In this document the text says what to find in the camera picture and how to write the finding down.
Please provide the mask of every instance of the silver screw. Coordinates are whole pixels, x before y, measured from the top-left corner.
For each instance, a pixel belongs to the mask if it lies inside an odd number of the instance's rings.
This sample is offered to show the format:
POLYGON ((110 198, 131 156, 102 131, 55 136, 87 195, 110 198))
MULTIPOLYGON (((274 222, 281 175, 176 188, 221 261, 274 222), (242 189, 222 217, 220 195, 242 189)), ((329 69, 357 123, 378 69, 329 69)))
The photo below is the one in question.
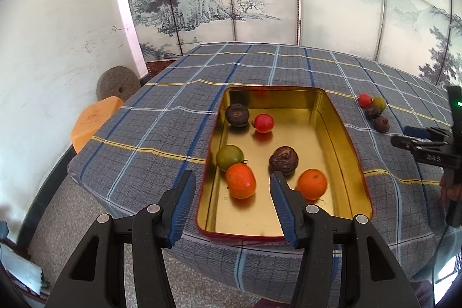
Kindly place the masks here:
POLYGON ((306 211, 311 214, 316 214, 319 211, 319 208, 316 205, 307 205, 306 211))
POLYGON ((160 210, 160 206, 157 204, 152 204, 147 207, 147 211, 150 213, 157 213, 160 210))
POLYGON ((109 214, 100 214, 98 215, 98 218, 96 219, 99 223, 106 223, 109 220, 109 214))
POLYGON ((359 214, 358 216, 356 216, 356 220, 363 225, 369 222, 369 219, 363 214, 359 214))

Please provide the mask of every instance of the gold tray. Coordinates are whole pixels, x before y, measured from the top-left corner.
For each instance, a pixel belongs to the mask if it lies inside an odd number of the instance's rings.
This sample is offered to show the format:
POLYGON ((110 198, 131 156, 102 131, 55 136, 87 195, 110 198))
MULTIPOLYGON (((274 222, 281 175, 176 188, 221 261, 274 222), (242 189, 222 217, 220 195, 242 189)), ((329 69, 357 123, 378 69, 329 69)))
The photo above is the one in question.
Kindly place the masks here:
POLYGON ((326 92, 315 87, 249 86, 228 88, 221 100, 210 141, 197 226, 209 237, 251 241, 281 241, 282 229, 269 193, 269 157, 280 146, 299 155, 299 165, 287 177, 294 189, 309 168, 324 172, 326 193, 316 204, 329 214, 372 217, 372 206, 353 144, 326 92), (259 134, 252 126, 231 127, 225 110, 232 103, 246 105, 250 120, 261 113, 274 119, 273 131, 259 134), (225 174, 216 166, 216 153, 227 144, 238 146, 257 181, 254 195, 230 196, 225 174))

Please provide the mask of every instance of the table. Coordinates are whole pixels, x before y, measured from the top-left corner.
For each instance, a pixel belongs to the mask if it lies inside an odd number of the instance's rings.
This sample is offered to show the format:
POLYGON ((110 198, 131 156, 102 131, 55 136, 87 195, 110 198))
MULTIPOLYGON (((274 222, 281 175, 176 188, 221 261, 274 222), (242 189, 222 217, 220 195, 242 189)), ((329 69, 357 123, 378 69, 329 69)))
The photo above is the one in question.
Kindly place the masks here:
MULTIPOLYGON (((302 252, 288 245, 223 245, 196 228, 198 193, 223 91, 233 85, 300 85, 326 90, 356 148, 373 204, 373 223, 408 277, 432 257, 444 229, 442 170, 391 146, 404 126, 449 128, 445 92, 424 80, 363 58, 307 47, 262 43, 202 44, 143 86, 71 161, 70 176, 114 217, 158 202, 185 169, 198 189, 181 240, 169 252, 223 283, 289 302, 302 252), (382 95, 390 131, 370 128, 356 97, 382 95)), ((439 264, 460 250, 448 231, 439 264)), ((338 300, 341 251, 334 251, 331 303, 338 300)))

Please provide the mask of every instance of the red tomato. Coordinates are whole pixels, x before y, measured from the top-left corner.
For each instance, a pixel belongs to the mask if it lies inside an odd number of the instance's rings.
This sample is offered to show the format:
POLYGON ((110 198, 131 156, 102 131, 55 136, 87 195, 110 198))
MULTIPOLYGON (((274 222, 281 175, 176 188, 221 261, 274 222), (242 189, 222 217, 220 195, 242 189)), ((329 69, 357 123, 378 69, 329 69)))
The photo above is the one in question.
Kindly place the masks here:
POLYGON ((363 109, 372 106, 372 97, 366 93, 361 93, 357 98, 357 104, 363 109))
POLYGON ((260 114, 255 117, 252 125, 257 132, 268 133, 274 127, 274 120, 268 114, 260 114))

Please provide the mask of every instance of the plaid tablecloth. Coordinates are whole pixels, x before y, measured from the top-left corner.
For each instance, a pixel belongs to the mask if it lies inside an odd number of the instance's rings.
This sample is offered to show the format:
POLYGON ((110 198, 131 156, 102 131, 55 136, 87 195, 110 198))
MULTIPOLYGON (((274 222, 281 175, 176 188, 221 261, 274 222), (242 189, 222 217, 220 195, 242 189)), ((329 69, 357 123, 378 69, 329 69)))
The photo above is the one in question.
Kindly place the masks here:
MULTIPOLYGON (((444 229, 438 181, 442 170, 417 164, 394 148, 390 137, 404 126, 448 128, 445 92, 386 65, 306 47, 260 43, 203 44, 142 87, 71 161, 70 176, 115 217, 158 202, 186 169, 198 189, 183 236, 170 251, 209 277, 273 300, 288 302, 301 251, 289 246, 224 246, 196 228, 195 215, 208 143, 223 91, 233 85, 301 85, 327 91, 347 127, 366 176, 373 223, 406 275, 432 257, 444 229), (391 123, 388 134, 373 130, 355 97, 382 95, 391 123)), ((450 230, 440 263, 460 249, 450 230)), ((340 250, 334 254, 331 303, 338 299, 340 250)))

